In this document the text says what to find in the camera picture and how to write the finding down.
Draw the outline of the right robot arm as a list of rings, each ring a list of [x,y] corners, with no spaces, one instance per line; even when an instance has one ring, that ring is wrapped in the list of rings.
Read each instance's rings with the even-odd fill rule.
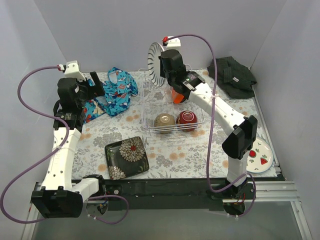
[[[227,194],[237,199],[245,192],[247,163],[250,150],[257,137],[258,120],[246,117],[234,110],[216,95],[204,78],[194,71],[187,71],[182,55],[176,49],[163,51],[160,56],[160,75],[167,79],[173,89],[196,104],[218,123],[227,138],[222,149],[228,156],[228,172],[225,186],[210,188],[213,193]]]

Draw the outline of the dark square plate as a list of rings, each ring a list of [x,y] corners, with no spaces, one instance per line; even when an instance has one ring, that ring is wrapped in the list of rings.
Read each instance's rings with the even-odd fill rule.
[[[104,147],[109,178],[113,181],[133,177],[150,169],[147,153],[139,136]]]

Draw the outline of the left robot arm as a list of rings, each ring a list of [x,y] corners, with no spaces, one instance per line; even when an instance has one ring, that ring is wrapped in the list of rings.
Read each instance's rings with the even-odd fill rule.
[[[106,196],[103,177],[87,175],[72,184],[72,168],[77,144],[85,122],[85,103],[105,95],[102,82],[95,71],[90,73],[94,85],[76,77],[61,78],[57,83],[59,100],[53,107],[53,149],[40,190],[34,190],[31,202],[40,214],[48,218],[77,218],[83,203],[91,196],[101,200]]]

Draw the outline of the orange round plate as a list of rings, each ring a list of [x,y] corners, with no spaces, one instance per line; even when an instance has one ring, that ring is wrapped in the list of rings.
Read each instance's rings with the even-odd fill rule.
[[[180,104],[180,100],[184,97],[182,94],[177,93],[174,89],[171,91],[171,97],[174,104]]]

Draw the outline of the blue striped white plate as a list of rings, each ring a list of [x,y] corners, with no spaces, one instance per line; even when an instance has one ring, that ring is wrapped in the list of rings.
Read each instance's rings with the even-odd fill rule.
[[[164,48],[158,43],[153,42],[147,55],[147,67],[149,80],[153,83],[156,88],[160,88],[165,83],[165,78],[161,76],[161,53]]]

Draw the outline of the red bowl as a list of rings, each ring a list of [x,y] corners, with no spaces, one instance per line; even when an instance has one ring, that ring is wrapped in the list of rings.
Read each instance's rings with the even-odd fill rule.
[[[197,127],[198,118],[192,111],[184,110],[179,113],[176,119],[178,129],[183,132],[194,131]]]

